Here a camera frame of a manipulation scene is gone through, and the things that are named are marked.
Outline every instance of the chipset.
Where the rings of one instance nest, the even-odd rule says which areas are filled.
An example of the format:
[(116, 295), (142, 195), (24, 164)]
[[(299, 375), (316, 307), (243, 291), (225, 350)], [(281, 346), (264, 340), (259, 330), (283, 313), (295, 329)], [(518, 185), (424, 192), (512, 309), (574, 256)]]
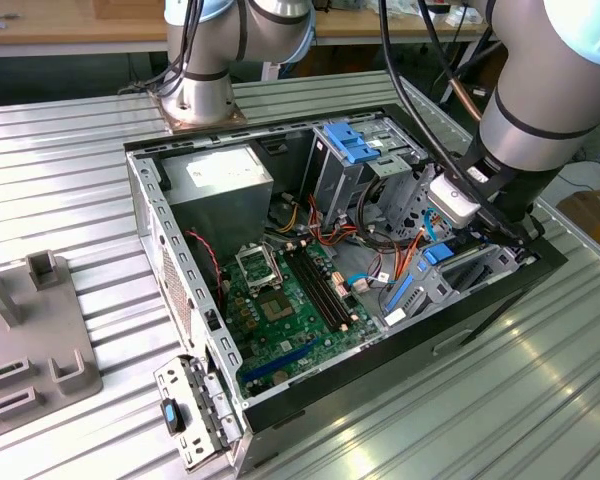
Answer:
[(269, 322), (293, 315), (291, 302), (282, 290), (270, 290), (258, 296), (258, 304)]

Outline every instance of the green circuit board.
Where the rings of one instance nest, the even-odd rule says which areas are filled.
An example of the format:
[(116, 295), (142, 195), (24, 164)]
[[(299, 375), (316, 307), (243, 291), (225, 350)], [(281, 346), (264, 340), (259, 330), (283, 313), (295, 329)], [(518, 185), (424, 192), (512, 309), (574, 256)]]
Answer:
[[(319, 245), (309, 245), (306, 253), (320, 265), (325, 277), (335, 271)], [(284, 281), (278, 289), (261, 292), (257, 297), (249, 295), (237, 262), (223, 267), (230, 278), (225, 321), (243, 358), (238, 382), (245, 397), (306, 372), (378, 333), (364, 307), (352, 299), (348, 305), (342, 301), (342, 305), (356, 320), (349, 323), (346, 331), (333, 331), (303, 290), (285, 254), (273, 252), (273, 257)], [(335, 292), (333, 283), (327, 283)], [(283, 364), (275, 371), (252, 378), (263, 366), (266, 370), (276, 361)]]

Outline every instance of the copper pipe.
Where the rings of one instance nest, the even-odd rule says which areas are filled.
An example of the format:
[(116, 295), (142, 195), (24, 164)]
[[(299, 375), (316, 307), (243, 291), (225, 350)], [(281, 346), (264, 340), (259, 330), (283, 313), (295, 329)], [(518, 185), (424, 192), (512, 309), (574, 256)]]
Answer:
[(482, 113), (480, 112), (480, 110), (478, 110), (476, 104), (473, 103), (473, 100), (465, 90), (464, 86), (460, 83), (460, 80), (454, 78), (449, 82), (449, 84), (451, 85), (451, 88), (457, 95), (460, 102), (462, 102), (462, 105), (464, 106), (465, 110), (467, 110), (467, 112), (469, 112), (469, 115), (471, 115), (471, 118), (473, 118), (476, 122), (479, 122), (482, 119)]

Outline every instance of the gray plastic holder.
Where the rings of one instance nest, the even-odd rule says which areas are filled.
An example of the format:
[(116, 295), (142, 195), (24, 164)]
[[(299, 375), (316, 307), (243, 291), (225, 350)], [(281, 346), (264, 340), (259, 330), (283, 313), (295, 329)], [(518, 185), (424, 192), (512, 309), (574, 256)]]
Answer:
[(0, 434), (89, 397), (102, 379), (67, 261), (0, 272)]

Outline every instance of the red cable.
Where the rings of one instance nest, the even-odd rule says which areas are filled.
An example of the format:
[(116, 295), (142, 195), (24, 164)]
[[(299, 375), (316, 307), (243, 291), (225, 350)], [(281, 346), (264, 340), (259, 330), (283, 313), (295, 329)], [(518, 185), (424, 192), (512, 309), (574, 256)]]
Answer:
[(216, 254), (213, 251), (213, 248), (211, 248), (211, 245), (209, 245), (207, 241), (197, 233), (192, 232), (190, 230), (187, 230), (185, 233), (202, 243), (202, 245), (204, 245), (204, 248), (207, 249), (207, 252), (209, 252), (209, 256), (211, 257), (211, 261), (213, 262), (213, 267), (216, 271), (216, 280), (218, 282), (218, 301), (220, 301), (222, 299), (222, 275), (220, 274), (220, 265), (218, 264), (218, 260), (216, 259)]

